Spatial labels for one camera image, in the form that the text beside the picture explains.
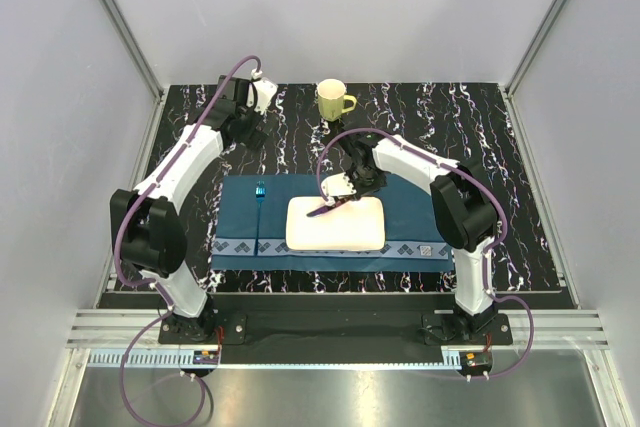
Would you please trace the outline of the white rectangular plate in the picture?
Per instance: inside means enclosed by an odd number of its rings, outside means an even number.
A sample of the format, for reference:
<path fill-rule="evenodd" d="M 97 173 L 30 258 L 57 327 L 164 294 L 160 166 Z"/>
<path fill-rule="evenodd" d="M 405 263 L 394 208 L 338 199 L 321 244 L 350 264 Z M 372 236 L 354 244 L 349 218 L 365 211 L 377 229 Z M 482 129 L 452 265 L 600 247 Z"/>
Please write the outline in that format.
<path fill-rule="evenodd" d="M 386 241 L 382 202 L 376 197 L 349 201 L 310 217 L 326 207 L 321 197 L 294 197 L 286 215 L 285 242 L 294 251 L 379 251 Z"/>

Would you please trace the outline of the blue fork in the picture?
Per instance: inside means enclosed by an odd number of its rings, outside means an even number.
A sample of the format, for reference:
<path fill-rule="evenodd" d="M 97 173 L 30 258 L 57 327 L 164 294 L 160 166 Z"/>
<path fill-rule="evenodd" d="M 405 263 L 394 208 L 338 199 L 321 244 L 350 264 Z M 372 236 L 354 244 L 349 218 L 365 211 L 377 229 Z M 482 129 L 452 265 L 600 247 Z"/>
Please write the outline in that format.
<path fill-rule="evenodd" d="M 254 249 L 253 249 L 254 256 L 257 256 L 259 252 L 261 211 L 262 211 L 262 204 L 264 202 L 265 197 L 266 197 L 266 186 L 265 186 L 265 183 L 262 180 L 260 180 L 256 183 L 256 188 L 255 188 L 255 199 L 257 204 L 257 211 L 256 211 L 256 230 L 255 230 Z"/>

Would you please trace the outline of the yellow-green ceramic mug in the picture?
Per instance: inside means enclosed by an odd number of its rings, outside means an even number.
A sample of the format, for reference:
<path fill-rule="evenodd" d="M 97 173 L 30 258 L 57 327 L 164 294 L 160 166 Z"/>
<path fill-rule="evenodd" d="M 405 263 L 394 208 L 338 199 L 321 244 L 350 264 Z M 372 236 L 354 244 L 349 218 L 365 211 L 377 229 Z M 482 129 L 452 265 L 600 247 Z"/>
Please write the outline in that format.
<path fill-rule="evenodd" d="M 324 120 L 334 122 L 356 108 L 357 99 L 346 91 L 346 85 L 337 79 L 325 79 L 317 84 L 318 110 Z"/>

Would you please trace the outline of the blue cloth placemat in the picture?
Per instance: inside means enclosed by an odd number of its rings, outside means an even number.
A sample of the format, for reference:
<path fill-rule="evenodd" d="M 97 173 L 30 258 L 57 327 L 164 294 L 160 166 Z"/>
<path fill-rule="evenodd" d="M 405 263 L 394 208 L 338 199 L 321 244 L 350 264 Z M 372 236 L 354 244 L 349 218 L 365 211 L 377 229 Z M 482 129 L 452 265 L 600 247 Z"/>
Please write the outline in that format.
<path fill-rule="evenodd" d="M 286 210 L 297 196 L 317 192 L 312 175 L 228 176 L 222 184 L 216 236 L 211 248 L 213 270 L 418 272 L 454 270 L 451 248 L 440 236 L 431 197 L 410 182 L 387 175 L 378 191 L 384 209 L 384 247 L 369 252 L 295 252 L 285 242 Z M 259 252 L 253 255 L 256 230 L 256 183 L 262 180 Z"/>

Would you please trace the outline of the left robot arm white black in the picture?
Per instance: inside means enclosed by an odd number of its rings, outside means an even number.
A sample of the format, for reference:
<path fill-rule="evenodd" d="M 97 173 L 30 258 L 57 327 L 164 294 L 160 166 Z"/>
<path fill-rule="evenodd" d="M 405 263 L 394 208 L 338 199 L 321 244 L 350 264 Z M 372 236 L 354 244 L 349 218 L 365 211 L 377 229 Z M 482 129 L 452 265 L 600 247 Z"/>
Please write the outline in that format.
<path fill-rule="evenodd" d="M 253 73 L 221 77 L 213 97 L 155 170 L 131 190 L 118 189 L 109 208 L 113 258 L 122 284 L 159 292 L 166 327 L 193 342 L 215 333 L 213 301 L 186 263 L 180 211 L 208 166 L 232 144 L 260 149 L 268 135 L 266 112 L 278 86 Z"/>

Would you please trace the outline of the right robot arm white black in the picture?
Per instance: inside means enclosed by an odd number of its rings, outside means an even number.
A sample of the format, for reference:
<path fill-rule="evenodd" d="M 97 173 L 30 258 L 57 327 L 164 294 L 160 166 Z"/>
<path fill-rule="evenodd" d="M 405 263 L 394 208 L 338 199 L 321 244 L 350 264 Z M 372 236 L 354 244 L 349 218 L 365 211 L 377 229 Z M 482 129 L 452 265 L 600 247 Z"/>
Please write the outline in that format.
<path fill-rule="evenodd" d="M 493 250 L 506 237 L 507 222 L 482 163 L 440 157 L 400 135 L 376 128 L 347 130 L 340 122 L 332 124 L 329 138 L 351 161 L 342 175 L 345 192 L 334 192 L 330 178 L 319 183 L 335 204 L 379 191 L 386 186 L 388 174 L 431 198 L 437 231 L 452 251 L 456 289 L 453 312 L 427 323 L 425 338 L 440 345 L 486 342 L 499 303 L 492 285 Z"/>

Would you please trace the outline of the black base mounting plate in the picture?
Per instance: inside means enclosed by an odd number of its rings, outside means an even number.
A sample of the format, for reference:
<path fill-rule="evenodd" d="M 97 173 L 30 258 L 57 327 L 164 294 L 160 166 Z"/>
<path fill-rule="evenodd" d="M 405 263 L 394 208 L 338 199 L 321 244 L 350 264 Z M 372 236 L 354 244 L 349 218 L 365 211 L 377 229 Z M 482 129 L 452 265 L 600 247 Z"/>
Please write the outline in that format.
<path fill-rule="evenodd" d="M 171 316 L 162 322 L 162 344 L 204 344 L 217 339 L 248 344 L 269 334 L 390 337 L 427 345 L 510 345 L 509 320 L 495 306 L 471 317 L 451 294 L 216 294 L 204 321 Z"/>

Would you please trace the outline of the right connector box orange black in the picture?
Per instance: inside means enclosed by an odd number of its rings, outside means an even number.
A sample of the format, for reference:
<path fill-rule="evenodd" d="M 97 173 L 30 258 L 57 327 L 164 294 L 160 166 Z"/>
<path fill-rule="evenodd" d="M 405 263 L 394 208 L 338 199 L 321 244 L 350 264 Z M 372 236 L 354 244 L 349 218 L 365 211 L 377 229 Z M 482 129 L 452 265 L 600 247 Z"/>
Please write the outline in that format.
<path fill-rule="evenodd" d="M 460 360 L 460 373 L 463 376 L 486 377 L 493 367 L 493 354 L 490 350 L 463 352 Z"/>

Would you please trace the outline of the left connector box black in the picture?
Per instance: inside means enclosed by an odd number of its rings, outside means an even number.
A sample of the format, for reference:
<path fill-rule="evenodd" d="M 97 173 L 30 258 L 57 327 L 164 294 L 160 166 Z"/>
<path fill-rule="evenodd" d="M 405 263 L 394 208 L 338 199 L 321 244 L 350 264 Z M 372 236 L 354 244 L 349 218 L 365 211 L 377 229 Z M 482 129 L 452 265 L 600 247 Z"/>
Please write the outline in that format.
<path fill-rule="evenodd" d="M 220 364 L 221 348 L 195 350 L 193 352 L 194 365 L 211 365 L 216 367 Z"/>

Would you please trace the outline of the left aluminium frame post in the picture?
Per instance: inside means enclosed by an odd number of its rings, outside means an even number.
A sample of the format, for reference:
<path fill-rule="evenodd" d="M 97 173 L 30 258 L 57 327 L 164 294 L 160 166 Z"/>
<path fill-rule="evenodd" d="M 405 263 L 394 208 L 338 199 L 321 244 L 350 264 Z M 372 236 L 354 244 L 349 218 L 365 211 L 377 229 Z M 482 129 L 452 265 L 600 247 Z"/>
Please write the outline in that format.
<path fill-rule="evenodd" d="M 146 59 L 133 31 L 131 30 L 125 16 L 118 5 L 117 0 L 99 0 L 107 17 L 109 18 L 116 34 L 120 38 L 125 50 L 137 72 L 143 80 L 146 88 L 151 93 L 155 101 L 159 101 L 164 92 L 164 87 L 159 82 Z"/>

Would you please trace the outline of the aluminium frame post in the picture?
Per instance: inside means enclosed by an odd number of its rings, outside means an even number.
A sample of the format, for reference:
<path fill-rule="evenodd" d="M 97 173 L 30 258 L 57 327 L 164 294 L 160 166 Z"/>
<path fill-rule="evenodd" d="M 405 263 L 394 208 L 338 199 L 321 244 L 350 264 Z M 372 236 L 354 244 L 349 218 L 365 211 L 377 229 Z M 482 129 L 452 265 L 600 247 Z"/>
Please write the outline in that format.
<path fill-rule="evenodd" d="M 552 0 L 513 75 L 504 85 L 504 92 L 508 98 L 513 98 L 515 96 L 515 93 L 522 84 L 525 76 L 535 62 L 538 54 L 545 45 L 547 38 L 551 34 L 569 2 L 570 0 Z"/>
<path fill-rule="evenodd" d="M 159 82 L 146 59 L 133 31 L 131 30 L 125 16 L 118 5 L 117 0 L 99 0 L 107 17 L 109 18 L 116 34 L 120 38 L 125 50 L 137 72 L 143 80 L 146 88 L 151 93 L 155 101 L 159 101 L 164 92 L 164 87 Z"/>

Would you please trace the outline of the aluminium front frame rail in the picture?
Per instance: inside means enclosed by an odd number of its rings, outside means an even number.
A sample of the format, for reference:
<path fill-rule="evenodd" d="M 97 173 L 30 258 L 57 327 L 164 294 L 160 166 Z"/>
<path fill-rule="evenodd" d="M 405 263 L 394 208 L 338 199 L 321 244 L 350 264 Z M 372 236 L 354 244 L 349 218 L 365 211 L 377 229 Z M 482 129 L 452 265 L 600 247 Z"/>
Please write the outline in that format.
<path fill-rule="evenodd" d="M 155 310 L 83 309 L 76 313 L 68 348 L 121 348 L 158 318 Z M 590 310 L 535 310 L 533 347 L 538 350 L 606 350 L 609 343 L 598 313 Z"/>

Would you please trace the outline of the right aluminium frame post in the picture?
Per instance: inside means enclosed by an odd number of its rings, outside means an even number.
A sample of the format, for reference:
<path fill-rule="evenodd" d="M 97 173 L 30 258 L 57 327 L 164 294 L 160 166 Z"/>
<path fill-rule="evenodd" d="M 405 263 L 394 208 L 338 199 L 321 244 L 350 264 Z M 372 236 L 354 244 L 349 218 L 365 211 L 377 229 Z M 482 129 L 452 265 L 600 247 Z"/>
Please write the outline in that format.
<path fill-rule="evenodd" d="M 513 98 L 515 96 L 515 93 L 522 84 L 525 76 L 535 62 L 538 54 L 545 45 L 547 38 L 551 34 L 569 2 L 570 0 L 552 0 L 513 75 L 504 85 L 504 92 L 508 98 Z"/>

